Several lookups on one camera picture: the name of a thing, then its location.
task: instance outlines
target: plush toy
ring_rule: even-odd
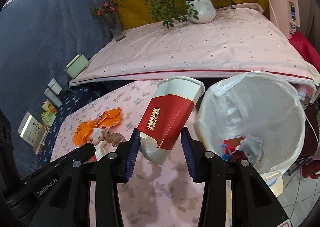
[[[98,145],[101,141],[112,143],[113,147],[117,147],[120,142],[126,141],[125,137],[120,133],[112,133],[111,128],[105,128],[101,131],[102,136],[99,136],[97,140],[93,141],[94,145]]]

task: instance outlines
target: white appliance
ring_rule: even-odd
[[[297,26],[300,27],[298,0],[270,0],[270,4],[274,11],[274,14],[270,11],[270,21],[275,26],[278,22],[279,30],[291,39]]]

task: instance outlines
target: red and white paper cup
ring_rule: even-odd
[[[185,76],[161,80],[139,125],[140,151],[151,162],[164,164],[187,122],[204,84]]]

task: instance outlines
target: white box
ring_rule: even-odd
[[[70,63],[68,63],[65,72],[72,78],[76,78],[85,67],[89,65],[89,61],[83,54],[78,54]]]
[[[27,112],[18,128],[18,133],[23,140],[32,146],[34,153],[38,154],[48,134],[48,128],[36,120],[30,112]]]

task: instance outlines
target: white flower pot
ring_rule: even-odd
[[[210,23],[216,17],[217,11],[214,8],[211,0],[193,0],[190,1],[193,6],[190,8],[195,9],[199,12],[198,18],[199,20],[188,16],[189,20],[196,24],[205,24]]]

